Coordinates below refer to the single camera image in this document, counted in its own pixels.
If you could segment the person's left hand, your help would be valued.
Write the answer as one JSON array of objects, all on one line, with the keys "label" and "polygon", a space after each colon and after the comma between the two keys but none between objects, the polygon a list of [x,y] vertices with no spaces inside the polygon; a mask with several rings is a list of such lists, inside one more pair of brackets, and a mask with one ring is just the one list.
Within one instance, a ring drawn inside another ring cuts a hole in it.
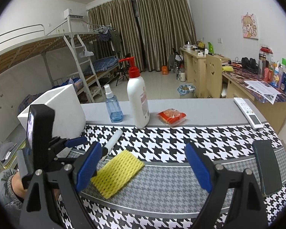
[{"label": "person's left hand", "polygon": [[27,194],[27,189],[24,189],[22,185],[22,179],[20,178],[19,172],[17,172],[15,175],[13,175],[11,180],[11,185],[13,192],[20,198],[25,198]]}]

